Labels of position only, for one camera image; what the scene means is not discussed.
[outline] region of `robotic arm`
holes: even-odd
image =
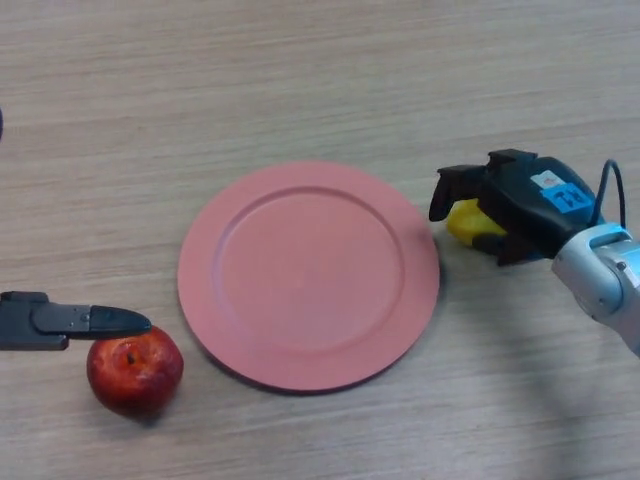
[[[620,223],[600,214],[609,168],[616,173]],[[477,202],[473,208],[494,228],[474,234],[474,248],[497,256],[499,266],[552,260],[551,270],[580,307],[640,357],[640,245],[625,226],[615,162],[605,165],[597,196],[560,160],[520,150],[491,152],[484,166],[459,165],[438,173],[432,222],[445,220],[456,203]]]
[[[0,139],[2,139],[0,110]],[[0,350],[66,350],[70,340],[143,335],[151,321],[140,313],[100,305],[49,301],[44,292],[0,293]]]

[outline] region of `yellow object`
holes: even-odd
[[[478,199],[460,200],[455,203],[447,218],[447,230],[468,247],[473,246],[473,238],[481,233],[505,235],[498,224],[478,208]]]

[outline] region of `table surface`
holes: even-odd
[[[499,270],[433,225],[428,331],[374,381],[313,398],[212,366],[175,275],[212,196],[306,158],[378,175],[426,214],[438,167],[492,149],[555,156],[594,188],[614,157],[633,230],[639,60],[637,0],[5,0],[1,288],[139,310],[185,375],[142,427],[97,404],[87,343],[1,353],[0,477],[637,478],[638,359],[548,262]]]

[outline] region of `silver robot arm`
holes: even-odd
[[[591,318],[640,357],[640,243],[626,229],[605,223],[578,233],[551,269]]]

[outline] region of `white sticker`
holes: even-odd
[[[545,170],[539,175],[534,175],[531,177],[531,180],[533,180],[540,188],[544,189],[564,185],[564,181],[551,170]]]

